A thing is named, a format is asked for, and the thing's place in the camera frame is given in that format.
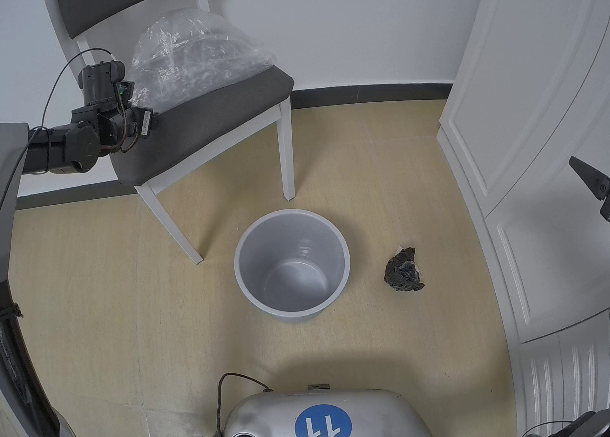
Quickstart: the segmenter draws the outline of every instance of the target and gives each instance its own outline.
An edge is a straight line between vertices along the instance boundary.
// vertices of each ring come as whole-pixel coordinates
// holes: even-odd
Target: clear plastic bag
[[[174,10],[140,36],[133,53],[132,103],[162,113],[205,93],[262,73],[275,56],[223,17]]]

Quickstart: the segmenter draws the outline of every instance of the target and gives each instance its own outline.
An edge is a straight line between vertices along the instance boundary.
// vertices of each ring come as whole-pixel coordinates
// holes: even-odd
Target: white chair frame
[[[210,11],[207,0],[197,0],[197,6]],[[81,51],[89,48],[85,33],[76,36],[76,44]],[[86,65],[95,64],[93,56],[86,52],[83,54],[83,59]],[[151,178],[141,186],[136,186],[135,190],[142,197],[142,200],[148,205],[154,215],[159,219],[161,224],[172,235],[174,240],[187,253],[188,257],[193,259],[195,264],[203,261],[201,255],[188,242],[188,239],[180,231],[179,227],[170,217],[169,213],[163,208],[159,202],[157,195],[168,186],[171,186],[179,179],[185,177],[190,172],[202,166],[210,159],[215,158],[220,153],[233,147],[243,139],[255,134],[273,122],[278,127],[278,144],[279,144],[279,162],[282,172],[282,186],[284,189],[284,197],[286,200],[291,200],[295,197],[295,174],[292,154],[292,118],[290,110],[290,97],[286,98],[282,103],[271,107],[269,110],[257,115],[255,118],[247,121],[243,125],[226,133],[222,137],[218,137],[213,142],[202,147],[195,153],[191,154],[186,159],[180,161],[177,165],[170,167],[168,170]]]

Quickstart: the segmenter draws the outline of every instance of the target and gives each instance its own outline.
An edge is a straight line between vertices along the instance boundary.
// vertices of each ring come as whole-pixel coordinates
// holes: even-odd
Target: chair leg
[[[292,159],[292,117],[290,97],[279,104],[282,113],[276,122],[278,126],[279,165],[282,170],[284,197],[291,200],[295,197],[295,165]]]
[[[144,203],[148,205],[154,215],[159,219],[161,224],[167,229],[167,231],[174,237],[174,240],[178,243],[182,249],[187,253],[188,257],[193,259],[195,264],[199,264],[203,261],[203,258],[199,255],[199,253],[194,249],[188,239],[184,236],[184,234],[180,231],[178,226],[170,217],[170,214],[165,211],[163,205],[159,202],[159,199],[153,193],[153,190],[147,183],[144,183],[142,186],[136,186],[135,190],[144,200]]]

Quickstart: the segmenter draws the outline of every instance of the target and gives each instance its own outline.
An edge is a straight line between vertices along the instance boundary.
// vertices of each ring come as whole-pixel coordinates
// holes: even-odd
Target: white logo symbol
[[[314,426],[311,423],[311,418],[305,419],[305,424],[307,425],[307,436],[308,437],[320,437],[322,435],[322,431],[318,430],[314,432]],[[332,428],[332,420],[330,415],[326,415],[326,432],[328,437],[335,437],[339,432],[341,432],[341,428],[337,427],[335,429]]]

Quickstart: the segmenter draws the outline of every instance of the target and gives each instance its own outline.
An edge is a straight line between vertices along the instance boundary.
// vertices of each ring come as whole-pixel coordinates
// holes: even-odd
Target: chair
[[[89,47],[84,32],[144,0],[58,0],[70,38]],[[198,7],[209,11],[207,0]],[[89,53],[86,64],[94,64]],[[118,180],[135,186],[163,226],[198,264],[203,259],[157,199],[157,194],[250,135],[276,122],[284,197],[295,196],[290,92],[293,79],[277,67],[225,86],[160,115],[156,129],[127,154],[111,154]]]

